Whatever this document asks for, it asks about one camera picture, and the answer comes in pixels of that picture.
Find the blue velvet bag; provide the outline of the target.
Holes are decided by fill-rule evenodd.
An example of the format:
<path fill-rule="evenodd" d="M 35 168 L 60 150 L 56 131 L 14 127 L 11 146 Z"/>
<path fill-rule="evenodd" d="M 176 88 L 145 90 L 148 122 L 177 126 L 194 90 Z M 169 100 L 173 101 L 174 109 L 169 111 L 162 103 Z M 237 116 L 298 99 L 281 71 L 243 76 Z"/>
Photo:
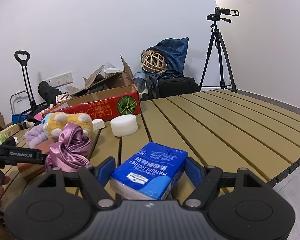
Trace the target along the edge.
<path fill-rule="evenodd" d="M 167 38 L 160 41 L 156 46 L 148 48 L 146 51 L 158 52 L 167 62 L 167 70 L 161 74 L 155 74 L 155 76 L 160 79 L 183 77 L 188 44 L 188 37 L 182 39 Z"/>

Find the small yellow box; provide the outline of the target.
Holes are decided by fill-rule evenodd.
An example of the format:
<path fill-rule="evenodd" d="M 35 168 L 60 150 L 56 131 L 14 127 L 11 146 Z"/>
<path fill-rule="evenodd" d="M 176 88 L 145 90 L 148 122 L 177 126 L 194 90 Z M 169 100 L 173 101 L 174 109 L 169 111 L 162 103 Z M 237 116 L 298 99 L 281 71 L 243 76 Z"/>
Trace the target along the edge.
<path fill-rule="evenodd" d="M 5 137 L 7 139 L 19 131 L 20 126 L 18 124 L 13 124 L 0 131 L 0 137 Z"/>

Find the open brown cardboard box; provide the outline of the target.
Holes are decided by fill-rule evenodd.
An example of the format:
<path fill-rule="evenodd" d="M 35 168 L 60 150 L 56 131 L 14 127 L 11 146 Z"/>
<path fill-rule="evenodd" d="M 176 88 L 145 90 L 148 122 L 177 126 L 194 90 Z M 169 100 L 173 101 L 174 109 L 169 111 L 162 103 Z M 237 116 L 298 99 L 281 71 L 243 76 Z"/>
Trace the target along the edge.
<path fill-rule="evenodd" d="M 84 78 L 85 86 L 83 88 L 79 89 L 73 86 L 67 86 L 65 89 L 66 92 L 69 93 L 72 98 L 75 98 L 102 90 L 131 85 L 133 83 L 132 70 L 123 57 L 120 57 L 123 65 L 122 68 L 113 67 L 112 64 L 106 62 L 87 79 Z"/>

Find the white foam cylinder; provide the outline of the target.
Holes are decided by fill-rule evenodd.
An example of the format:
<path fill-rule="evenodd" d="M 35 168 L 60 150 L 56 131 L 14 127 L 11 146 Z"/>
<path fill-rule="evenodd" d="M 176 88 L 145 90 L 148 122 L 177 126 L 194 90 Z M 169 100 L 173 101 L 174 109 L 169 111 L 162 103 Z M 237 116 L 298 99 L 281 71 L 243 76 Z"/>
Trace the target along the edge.
<path fill-rule="evenodd" d="M 110 126 L 115 137 L 128 136 L 138 130 L 136 116 L 133 114 L 122 115 L 112 119 Z"/>

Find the pink sponge block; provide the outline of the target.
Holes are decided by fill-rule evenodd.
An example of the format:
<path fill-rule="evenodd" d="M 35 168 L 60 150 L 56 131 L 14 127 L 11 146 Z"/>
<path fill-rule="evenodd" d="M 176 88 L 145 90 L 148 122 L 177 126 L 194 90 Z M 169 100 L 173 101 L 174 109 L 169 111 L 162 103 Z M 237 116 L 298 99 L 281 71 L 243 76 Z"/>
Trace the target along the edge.
<path fill-rule="evenodd" d="M 42 154 L 48 155 L 50 152 L 50 145 L 52 143 L 54 143 L 52 139 L 47 139 L 35 146 L 34 149 L 41 150 Z M 31 181 L 33 178 L 36 178 L 38 175 L 45 172 L 44 165 L 38 164 L 17 163 L 17 168 L 26 182 Z"/>

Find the lavender fluffy headband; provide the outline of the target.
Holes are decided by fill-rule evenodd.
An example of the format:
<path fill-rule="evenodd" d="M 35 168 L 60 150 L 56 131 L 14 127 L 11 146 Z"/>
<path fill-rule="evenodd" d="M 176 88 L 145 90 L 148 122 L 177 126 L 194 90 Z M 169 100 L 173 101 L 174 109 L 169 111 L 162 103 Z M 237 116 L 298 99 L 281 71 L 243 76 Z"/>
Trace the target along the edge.
<path fill-rule="evenodd" d="M 46 141 L 48 139 L 48 136 L 44 131 L 44 124 L 33 126 L 24 134 L 24 138 L 29 148 L 35 148 L 37 145 Z"/>

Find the woven rattan ball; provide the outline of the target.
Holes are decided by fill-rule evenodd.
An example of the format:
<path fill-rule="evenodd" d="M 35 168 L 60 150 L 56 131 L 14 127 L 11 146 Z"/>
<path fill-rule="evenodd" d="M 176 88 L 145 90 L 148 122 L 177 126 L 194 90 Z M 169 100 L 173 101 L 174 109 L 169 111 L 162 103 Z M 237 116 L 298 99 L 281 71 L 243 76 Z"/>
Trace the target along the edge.
<path fill-rule="evenodd" d="M 168 69 L 165 58 L 154 50 L 144 50 L 141 53 L 141 67 L 144 71 L 154 74 L 161 74 Z"/>

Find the black sock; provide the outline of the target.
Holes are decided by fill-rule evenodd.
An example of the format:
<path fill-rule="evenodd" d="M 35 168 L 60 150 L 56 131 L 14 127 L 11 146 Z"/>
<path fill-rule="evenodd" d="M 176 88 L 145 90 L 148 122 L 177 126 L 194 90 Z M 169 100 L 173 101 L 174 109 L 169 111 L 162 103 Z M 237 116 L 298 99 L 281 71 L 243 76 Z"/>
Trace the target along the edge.
<path fill-rule="evenodd" d="M 0 145 L 6 145 L 6 146 L 16 146 L 16 140 L 14 137 L 0 137 Z"/>

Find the pink satin cloth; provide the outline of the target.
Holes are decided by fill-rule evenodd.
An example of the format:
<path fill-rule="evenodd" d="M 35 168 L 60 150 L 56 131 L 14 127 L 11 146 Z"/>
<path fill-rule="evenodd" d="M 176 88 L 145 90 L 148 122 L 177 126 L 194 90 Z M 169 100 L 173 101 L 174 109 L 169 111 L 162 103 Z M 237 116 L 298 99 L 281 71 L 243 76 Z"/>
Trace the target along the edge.
<path fill-rule="evenodd" d="M 67 123 L 57 142 L 50 145 L 50 152 L 45 159 L 45 170 L 55 167 L 64 172 L 76 172 L 90 164 L 87 156 L 91 150 L 91 139 L 84 135 L 81 126 Z"/>

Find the black suitcase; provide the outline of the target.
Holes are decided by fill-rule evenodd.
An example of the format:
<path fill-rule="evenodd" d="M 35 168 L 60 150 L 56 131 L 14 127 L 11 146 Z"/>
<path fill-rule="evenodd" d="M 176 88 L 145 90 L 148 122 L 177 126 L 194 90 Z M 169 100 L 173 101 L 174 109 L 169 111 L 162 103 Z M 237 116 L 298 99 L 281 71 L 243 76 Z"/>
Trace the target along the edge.
<path fill-rule="evenodd" d="M 154 76 L 147 75 L 146 86 L 151 99 L 166 98 L 169 96 L 200 91 L 200 87 L 191 77 L 169 77 L 168 79 L 157 79 Z"/>

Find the white wall outlet strip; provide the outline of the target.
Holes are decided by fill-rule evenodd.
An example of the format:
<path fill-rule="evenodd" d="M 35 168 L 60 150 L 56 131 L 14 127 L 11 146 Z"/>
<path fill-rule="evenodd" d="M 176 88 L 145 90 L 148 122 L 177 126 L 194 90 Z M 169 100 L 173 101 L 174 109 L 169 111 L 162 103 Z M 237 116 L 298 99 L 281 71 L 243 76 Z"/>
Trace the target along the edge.
<path fill-rule="evenodd" d="M 60 87 L 60 86 L 68 85 L 70 83 L 73 83 L 72 72 L 68 72 L 56 77 L 52 77 L 50 79 L 47 79 L 46 82 L 51 87 Z"/>

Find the folding camp table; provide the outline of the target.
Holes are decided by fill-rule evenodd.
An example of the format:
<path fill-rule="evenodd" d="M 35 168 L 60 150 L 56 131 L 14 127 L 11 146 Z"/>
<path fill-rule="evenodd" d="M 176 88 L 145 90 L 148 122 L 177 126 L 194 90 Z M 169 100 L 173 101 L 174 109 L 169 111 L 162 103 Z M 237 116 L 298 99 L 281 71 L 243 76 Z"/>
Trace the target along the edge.
<path fill-rule="evenodd" d="M 300 166 L 300 115 L 279 106 L 211 90 L 144 101 L 141 110 L 134 134 L 117 138 L 106 126 L 93 135 L 91 164 L 120 164 L 152 141 L 225 172 L 249 168 L 276 190 Z"/>

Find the blue water bottle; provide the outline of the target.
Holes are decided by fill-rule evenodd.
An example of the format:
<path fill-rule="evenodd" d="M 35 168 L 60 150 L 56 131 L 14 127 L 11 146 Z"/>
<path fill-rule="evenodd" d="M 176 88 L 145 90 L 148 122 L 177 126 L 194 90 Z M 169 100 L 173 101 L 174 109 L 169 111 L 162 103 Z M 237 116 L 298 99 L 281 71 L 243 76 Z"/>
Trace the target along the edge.
<path fill-rule="evenodd" d="M 143 92 L 146 90 L 146 76 L 144 72 L 138 71 L 134 74 L 133 84 L 137 87 L 139 97 L 142 97 Z"/>

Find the red fruit cardboard box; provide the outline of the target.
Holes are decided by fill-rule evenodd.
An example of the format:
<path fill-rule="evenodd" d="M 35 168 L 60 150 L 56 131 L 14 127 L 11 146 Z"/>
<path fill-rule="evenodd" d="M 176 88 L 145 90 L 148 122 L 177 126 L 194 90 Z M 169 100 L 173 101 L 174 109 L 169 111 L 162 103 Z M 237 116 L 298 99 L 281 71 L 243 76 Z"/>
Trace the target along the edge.
<path fill-rule="evenodd" d="M 121 115 L 138 115 L 141 107 L 136 86 L 128 85 L 66 100 L 44 112 L 43 116 L 54 112 L 86 113 L 92 119 L 110 121 Z"/>

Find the blue tissue pack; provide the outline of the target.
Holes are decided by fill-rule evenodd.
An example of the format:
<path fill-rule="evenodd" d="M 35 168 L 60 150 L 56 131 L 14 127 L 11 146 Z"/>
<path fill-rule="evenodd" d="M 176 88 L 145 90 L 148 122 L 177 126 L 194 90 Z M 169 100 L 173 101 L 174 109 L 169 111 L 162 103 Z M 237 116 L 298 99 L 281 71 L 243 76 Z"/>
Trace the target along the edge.
<path fill-rule="evenodd" d="M 128 200 L 164 200 L 185 171 L 188 153 L 149 142 L 110 175 L 110 187 Z"/>

